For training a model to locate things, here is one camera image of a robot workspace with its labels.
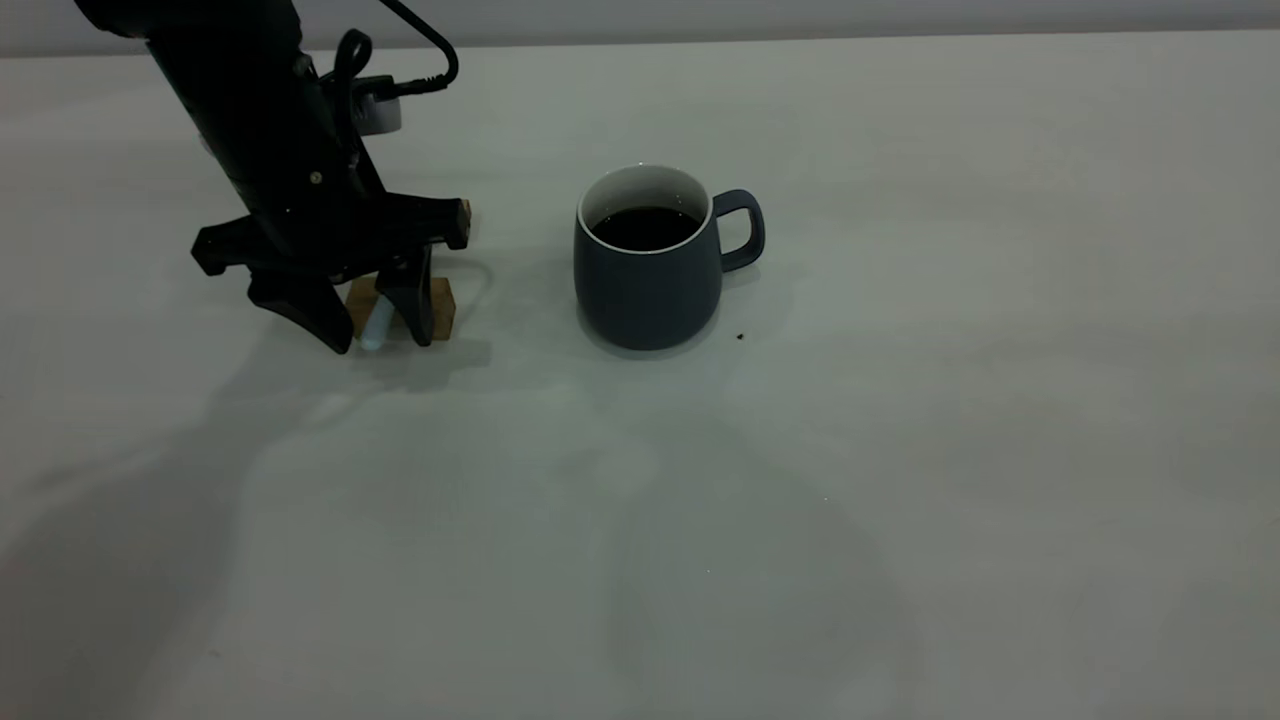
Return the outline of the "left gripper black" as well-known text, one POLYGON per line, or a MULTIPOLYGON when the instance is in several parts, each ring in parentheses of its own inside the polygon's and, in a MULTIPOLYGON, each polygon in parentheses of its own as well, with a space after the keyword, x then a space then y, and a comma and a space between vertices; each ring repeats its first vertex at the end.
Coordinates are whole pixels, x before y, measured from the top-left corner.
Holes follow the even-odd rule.
POLYGON ((250 301, 293 322, 335 354, 349 351, 355 325, 328 279, 380 270, 376 290, 413 342, 429 347, 435 331, 431 246, 466 249, 471 206, 462 199, 388 191, 364 141, 356 146, 355 168, 338 190, 325 176, 314 176, 297 195, 270 209, 264 192, 237 184, 247 215, 202 228, 191 255, 207 275, 250 268, 250 301))

